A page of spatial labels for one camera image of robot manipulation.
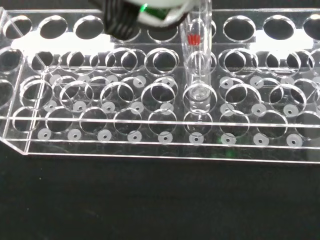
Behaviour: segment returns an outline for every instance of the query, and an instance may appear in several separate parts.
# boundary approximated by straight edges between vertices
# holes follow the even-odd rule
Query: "circular hole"
[[[85,57],[81,52],[75,52],[68,56],[68,67],[69,69],[72,68],[79,68],[84,65],[85,63]]]
[[[178,27],[166,30],[148,30],[149,37],[156,43],[167,43],[178,35]]]
[[[91,80],[88,81],[88,84],[90,85],[93,91],[93,100],[99,101],[101,92],[108,84],[110,84],[110,81],[103,76],[96,76],[91,78]]]
[[[254,22],[245,16],[233,16],[228,18],[223,26],[223,32],[228,39],[234,42],[250,40],[256,27]]]
[[[50,16],[44,19],[40,25],[40,35],[44,39],[55,39],[67,30],[67,21],[60,16]]]
[[[131,99],[133,98],[134,100],[137,100],[138,98],[140,98],[144,88],[139,86],[139,85],[143,85],[144,83],[137,77],[126,77],[125,79],[123,79],[121,81],[121,83],[125,83],[128,86],[130,86],[130,88],[133,90],[134,92],[134,96],[130,95],[130,92],[123,92],[123,90],[127,90],[127,88],[120,88],[119,89],[119,95],[122,99],[126,100],[126,101],[131,101]]]
[[[271,74],[280,78],[294,76],[301,68],[301,60],[296,52],[270,52],[266,58],[266,66]]]
[[[241,112],[233,110],[235,114],[229,114],[229,112],[225,112],[220,117],[220,123],[225,124],[220,126],[220,129],[226,135],[232,134],[234,137],[241,137],[245,135],[249,127],[248,126],[228,126],[229,123],[238,123],[238,124],[249,124],[249,118],[243,115]]]
[[[150,51],[144,59],[146,70],[154,77],[164,77],[171,74],[178,64],[178,54],[166,48],[156,48]]]
[[[104,87],[100,94],[102,107],[112,112],[126,109],[134,99],[133,89],[124,82],[110,83]]]
[[[282,88],[279,88],[272,92],[275,87],[280,85],[280,83],[273,78],[261,78],[254,85],[256,86],[257,91],[260,93],[261,102],[264,104],[275,104],[279,102],[284,96],[284,91]]]
[[[225,50],[218,59],[225,72],[242,78],[252,75],[259,64],[258,56],[245,48]]]
[[[189,122],[189,123],[198,123],[198,124],[184,125],[185,130],[187,130],[190,134],[200,133],[204,136],[204,135],[208,134],[212,129],[212,125],[206,124],[206,123],[212,123],[212,121],[213,121],[213,119],[209,113],[196,114],[196,113],[188,112],[184,116],[183,121]]]
[[[148,85],[141,94],[143,106],[151,112],[161,108],[162,104],[173,104],[175,98],[175,91],[162,82],[154,82]]]
[[[252,115],[253,106],[261,103],[261,95],[256,88],[249,84],[236,84],[229,88],[224,101],[230,111],[239,111],[241,115]]]
[[[66,110],[63,106],[57,107],[52,112],[49,112],[46,119],[73,119],[73,114]],[[72,121],[46,121],[46,127],[53,133],[62,133],[66,131],[72,124]]]
[[[286,40],[295,32],[294,23],[287,17],[275,15],[267,18],[263,24],[264,32],[275,40]]]
[[[16,120],[16,118],[28,118],[29,120]],[[30,107],[21,107],[13,114],[12,125],[14,129],[22,133],[29,133],[35,130],[39,121],[33,121],[34,118],[40,118],[38,111],[31,109]]]
[[[91,107],[84,111],[80,116],[80,127],[83,131],[90,134],[100,132],[106,127],[105,122],[89,120],[106,120],[107,114],[99,107]]]
[[[26,16],[16,16],[4,25],[3,32],[8,39],[19,39],[29,33],[31,29],[32,22],[29,18]]]
[[[138,129],[140,128],[140,123],[134,123],[134,122],[127,122],[127,123],[121,123],[117,122],[119,120],[126,120],[126,121],[141,121],[142,117],[138,111],[132,108],[124,109],[120,112],[118,112],[114,116],[114,127],[115,129],[123,135],[129,135],[134,134]]]
[[[91,86],[83,81],[76,80],[68,83],[59,92],[58,99],[62,106],[72,112],[82,112],[83,109],[93,101],[93,90]]]
[[[35,71],[42,71],[53,64],[54,56],[49,51],[37,53],[31,63],[31,68]]]
[[[258,120],[258,124],[279,124],[285,125],[288,124],[287,119],[279,114],[276,111],[266,111],[265,114],[260,115]],[[287,132],[286,126],[259,126],[258,130],[261,134],[265,135],[268,138],[279,138],[283,136]]]
[[[41,109],[53,98],[51,85],[44,80],[32,80],[23,85],[20,102],[25,107]]]
[[[111,50],[104,61],[111,73],[121,77],[140,70],[145,61],[145,53],[139,49],[118,47]]]
[[[312,54],[306,50],[299,50],[295,52],[297,56],[300,59],[301,65],[300,65],[300,72],[305,73],[309,72],[314,69],[315,65],[319,64],[315,62],[315,59],[313,58]]]
[[[0,72],[10,74],[17,70],[22,62],[23,54],[20,50],[9,47],[0,50]]]
[[[305,33],[314,40],[320,41],[320,15],[314,14],[303,24]]]
[[[153,59],[153,65],[161,72],[169,72],[176,66],[176,58],[169,52],[162,52]]]
[[[309,80],[307,78],[300,78],[294,82],[294,86],[298,87],[301,91],[303,91],[306,97],[307,104],[311,104],[319,100],[320,91],[318,86],[314,83],[314,81]],[[296,90],[291,90],[291,96],[297,103],[305,103],[302,96]]]
[[[89,40],[99,36],[104,30],[104,24],[96,16],[85,16],[74,25],[75,34],[78,38]]]
[[[99,67],[97,54],[83,55],[81,52],[71,52],[66,58],[67,69],[77,75],[85,76]]]
[[[216,107],[218,97],[211,86],[203,83],[195,83],[185,89],[182,99],[184,106],[190,112],[206,114]]]
[[[0,108],[9,103],[14,94],[14,88],[7,80],[0,79]]]
[[[58,77],[54,81],[54,83],[52,84],[54,96],[56,98],[59,98],[62,89],[65,86],[67,86],[68,84],[73,83],[75,81],[76,81],[76,79],[74,77],[68,76],[68,75],[62,76],[62,77],[61,76]],[[78,93],[78,91],[79,91],[79,87],[76,87],[76,86],[75,87],[71,87],[71,88],[69,88],[67,90],[67,94],[68,94],[69,98],[73,98]]]
[[[168,124],[156,124],[150,123],[150,130],[156,134],[161,135],[162,133],[172,133],[176,129],[177,117],[171,110],[158,109],[152,112],[148,118],[148,121],[152,122],[172,122]]]
[[[216,63],[216,56],[213,53],[209,56],[204,51],[194,51],[188,56],[185,66],[191,74],[205,77],[214,71]]]
[[[320,125],[320,117],[312,111],[305,111],[300,113],[296,119],[296,124],[301,125]],[[312,127],[297,127],[297,132],[308,139],[317,139],[320,138],[320,129]]]

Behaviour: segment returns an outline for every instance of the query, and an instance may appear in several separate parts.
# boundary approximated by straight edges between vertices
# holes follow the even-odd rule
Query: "black surface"
[[[89,8],[3,0],[6,9]],[[215,8],[319,7],[314,0]],[[0,144],[0,240],[320,239],[317,165],[26,157]]]

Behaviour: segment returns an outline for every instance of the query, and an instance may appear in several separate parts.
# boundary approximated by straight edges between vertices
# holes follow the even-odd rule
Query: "black cable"
[[[104,12],[104,31],[119,40],[128,40],[137,26],[140,7],[124,0],[88,0]]]

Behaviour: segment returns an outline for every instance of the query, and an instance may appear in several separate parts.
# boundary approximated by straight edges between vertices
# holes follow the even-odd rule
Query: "rack hole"
[[[31,68],[36,71],[40,71],[44,69],[44,66],[51,66],[54,61],[54,56],[51,52],[42,51],[35,55],[32,60]]]
[[[15,26],[19,29],[22,36],[17,32]],[[29,33],[32,29],[32,22],[26,16],[17,16],[7,22],[4,26],[5,36],[8,39],[19,39]]]
[[[100,18],[86,16],[81,18],[74,27],[74,32],[78,38],[89,40],[99,36],[104,30],[104,24]]]
[[[92,107],[92,108],[88,108],[81,116],[80,118],[82,120],[106,120],[107,119],[107,115],[106,113],[98,107]],[[98,121],[81,121],[80,122],[80,127],[82,128],[83,131],[85,131],[86,133],[98,133],[100,132],[102,129],[105,128],[107,124],[105,122],[98,122]]]
[[[22,57],[22,52],[17,49],[9,49],[0,54],[0,72],[9,73],[15,70],[21,64]]]
[[[60,16],[51,16],[40,23],[40,35],[44,39],[55,39],[67,30],[67,22]]]
[[[0,107],[6,105],[14,94],[14,88],[10,82],[0,80]]]
[[[56,110],[48,113],[46,118],[51,119],[72,119],[74,116],[64,107],[60,106]],[[47,128],[53,133],[61,133],[66,131],[72,124],[72,121],[48,121]]]
[[[302,125],[320,125],[320,117],[314,112],[303,112],[296,117],[296,124]],[[308,139],[320,138],[320,129],[312,127],[297,127],[297,132]]]
[[[254,23],[244,16],[233,16],[224,23],[223,31],[227,38],[234,42],[251,39],[255,33]]]
[[[239,69],[243,69],[245,67],[244,58],[238,53],[231,53],[229,56],[225,58],[224,65],[229,70],[229,72],[236,72]]]
[[[156,43],[166,43],[173,40],[178,34],[178,28],[166,30],[148,30],[149,37]]]
[[[69,62],[69,67],[79,68],[85,63],[85,57],[81,52],[75,53]]]
[[[160,52],[157,57],[154,58],[154,67],[162,72],[169,72],[176,67],[177,60],[168,52]]]
[[[289,18],[275,15],[264,22],[263,30],[270,38],[286,40],[294,34],[295,25]]]
[[[285,121],[285,118],[279,113],[270,111],[270,112],[266,112],[264,115],[261,115],[258,118],[257,123],[259,124],[273,123],[273,124],[284,125],[287,122]],[[260,131],[260,133],[267,136],[268,138],[279,138],[287,132],[287,128],[284,126],[275,126],[275,127],[259,126],[258,130]]]
[[[305,33],[314,40],[320,41],[320,15],[312,15],[303,24]]]

